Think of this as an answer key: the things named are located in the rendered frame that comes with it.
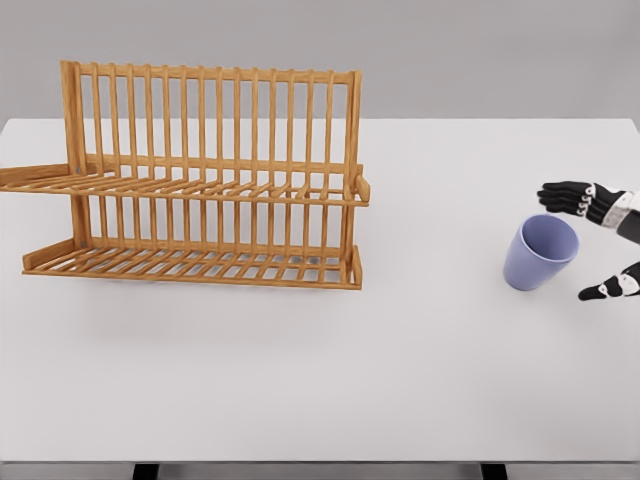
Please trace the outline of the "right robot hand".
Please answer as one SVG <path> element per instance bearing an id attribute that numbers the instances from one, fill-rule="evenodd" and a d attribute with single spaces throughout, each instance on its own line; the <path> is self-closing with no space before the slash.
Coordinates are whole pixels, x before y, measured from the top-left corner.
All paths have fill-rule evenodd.
<path id="1" fill-rule="evenodd" d="M 640 245 L 640 192 L 609 189 L 598 183 L 562 181 L 544 183 L 537 192 L 550 213 L 566 213 L 616 231 Z M 581 301 L 640 295 L 640 261 L 619 274 L 581 290 Z"/>

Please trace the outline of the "lavender plastic cup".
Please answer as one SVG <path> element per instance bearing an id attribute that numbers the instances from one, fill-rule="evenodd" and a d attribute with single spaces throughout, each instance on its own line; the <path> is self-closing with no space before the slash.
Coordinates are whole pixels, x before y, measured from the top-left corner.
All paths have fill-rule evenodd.
<path id="1" fill-rule="evenodd" d="M 533 215 L 519 226 L 510 244 L 503 277 L 518 290 L 538 288 L 575 258 L 579 246 L 567 222 L 549 214 Z"/>

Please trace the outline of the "wooden two-tier dish rack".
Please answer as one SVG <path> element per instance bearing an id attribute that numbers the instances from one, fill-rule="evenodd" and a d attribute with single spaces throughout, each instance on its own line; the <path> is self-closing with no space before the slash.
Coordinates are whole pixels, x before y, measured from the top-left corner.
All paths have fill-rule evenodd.
<path id="1" fill-rule="evenodd" d="M 362 74 L 62 61 L 66 161 L 0 168 L 60 194 L 32 275 L 357 290 Z"/>

